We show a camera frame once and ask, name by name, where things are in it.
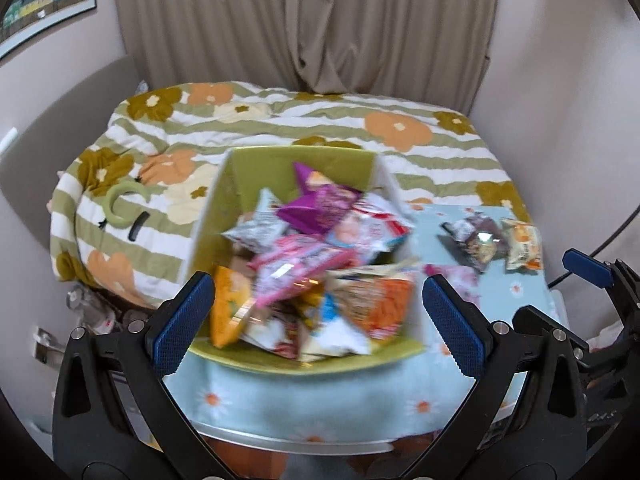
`pile of snacks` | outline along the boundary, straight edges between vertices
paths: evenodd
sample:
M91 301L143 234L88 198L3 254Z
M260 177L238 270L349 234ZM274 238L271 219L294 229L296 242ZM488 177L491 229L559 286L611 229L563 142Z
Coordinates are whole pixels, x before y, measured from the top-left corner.
M214 273L211 339L239 339L300 362L371 354L400 331L417 261L375 265L413 230L381 196L332 182L295 162L300 197L264 188L255 211L223 236L229 268Z
M441 227L453 238L469 264L478 272L485 272L489 262L506 258L506 270L541 270L542 242L533 224L511 218L501 218L498 224L476 211Z

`blue tablecloth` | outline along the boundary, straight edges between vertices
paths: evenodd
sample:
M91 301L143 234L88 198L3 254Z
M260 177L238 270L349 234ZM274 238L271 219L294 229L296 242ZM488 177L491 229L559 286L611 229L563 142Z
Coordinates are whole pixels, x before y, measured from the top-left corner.
M457 264L438 240L443 221L482 210L498 221L502 207L427 205L416 212L418 256L425 264ZM510 321L532 304L558 319L543 272L506 273L492 262L479 278L480 309L489 321ZM207 426L298 442L373 442L440 430L473 385L443 352L429 320L423 354L377 368L328 376L257 374L225 367L188 353L165 383L186 416ZM517 376L504 406L518 397Z

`black cable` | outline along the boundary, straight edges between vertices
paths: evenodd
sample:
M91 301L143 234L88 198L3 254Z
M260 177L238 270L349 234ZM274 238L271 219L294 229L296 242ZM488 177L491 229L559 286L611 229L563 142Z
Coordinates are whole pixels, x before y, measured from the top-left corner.
M629 215L629 218L627 218L624 223L619 228L617 228L609 238L604 240L604 242L601 243L601 245L595 251L593 251L593 253L589 254L589 256L591 258L595 258L596 256L598 256L598 254L600 254L613 240L618 238L620 233L624 231L629 224L631 224L631 222L636 218L636 216L638 216L638 214L640 214L640 205L638 205L638 207L636 207L636 210L633 211L631 215ZM566 272L562 276L558 276L552 282L547 283L546 286L548 286L548 288L554 288L558 283L564 282L564 280L566 280L572 274L572 272Z

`green ring object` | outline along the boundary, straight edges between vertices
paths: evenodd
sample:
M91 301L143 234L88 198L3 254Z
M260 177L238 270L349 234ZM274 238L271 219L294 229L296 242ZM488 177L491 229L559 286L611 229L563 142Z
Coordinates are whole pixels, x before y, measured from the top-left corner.
M107 219L107 222L117 229L130 227L133 225L133 222L136 221L136 218L123 218L113 212L113 203L120 195L125 193L142 195L145 202L151 200L151 192L140 182L119 182L115 186L111 186L107 191L107 195L104 197L104 202L102 202L102 211L104 212L104 217Z

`blue gripper pad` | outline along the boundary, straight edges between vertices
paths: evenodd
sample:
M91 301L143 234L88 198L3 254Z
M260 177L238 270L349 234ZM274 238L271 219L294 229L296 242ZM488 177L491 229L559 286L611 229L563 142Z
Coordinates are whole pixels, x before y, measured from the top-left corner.
M196 272L178 295L165 301L149 319L146 351L158 377L173 374L211 310L215 288L211 276Z
M580 276L582 279L599 288L613 286L613 274L611 269L602 262L595 260L587 254L576 249L569 249L562 257L562 264L569 272Z
M441 274L425 280L422 304L460 371L479 379L494 344L486 318L473 303L463 301Z

